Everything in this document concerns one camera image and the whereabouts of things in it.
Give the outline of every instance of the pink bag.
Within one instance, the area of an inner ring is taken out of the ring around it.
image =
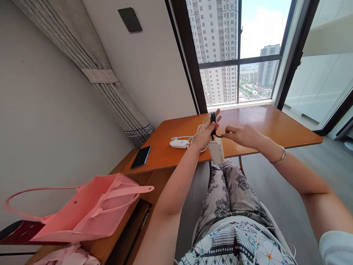
[[[95,257],[88,254],[80,243],[53,251],[33,265],[99,265]]]
[[[9,200],[33,190],[77,188],[76,195],[59,212],[44,218],[27,215],[11,208]],[[117,229],[128,207],[141,193],[154,190],[140,187],[121,173],[94,177],[80,187],[35,188],[18,192],[7,198],[5,207],[20,216],[39,220],[45,226],[30,241],[79,242],[111,236]]]

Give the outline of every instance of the orange tabletop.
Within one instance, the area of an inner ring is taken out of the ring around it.
[[[169,145],[171,138],[194,135],[197,127],[209,115],[209,113],[201,114],[162,122],[142,146],[151,146],[146,164],[131,170],[130,167],[135,159],[134,156],[125,166],[122,173],[134,174],[178,165],[187,149],[172,148]],[[222,119],[217,135],[224,133],[228,124],[240,125],[248,123],[284,148],[320,144],[323,141],[322,137],[272,105],[224,110],[221,111],[220,115],[222,115]],[[226,158],[258,153],[255,149],[243,147],[230,139],[222,138],[222,143]],[[208,150],[199,156],[199,162],[210,160],[212,159]]]

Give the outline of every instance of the white sleeve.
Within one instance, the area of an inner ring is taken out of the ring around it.
[[[319,248],[325,265],[352,264],[353,234],[328,231],[321,236]]]

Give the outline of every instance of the hand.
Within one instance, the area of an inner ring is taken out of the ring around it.
[[[218,129],[219,121],[222,118],[221,115],[218,116],[220,113],[220,109],[216,110],[216,122],[211,123],[211,119],[207,119],[205,123],[200,127],[199,133],[195,137],[194,141],[191,144],[191,147],[196,148],[199,152],[205,149],[206,145],[208,145],[211,139],[211,132],[214,129]]]
[[[248,124],[238,126],[228,125],[225,128],[225,132],[226,133],[221,135],[222,137],[231,139],[237,144],[258,151],[265,144],[266,140],[269,139]]]

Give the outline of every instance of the lap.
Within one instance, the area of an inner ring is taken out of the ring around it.
[[[246,216],[264,226],[273,227],[245,176],[227,160],[221,166],[212,166],[210,185],[195,227],[193,243],[205,236],[212,224],[235,215]]]

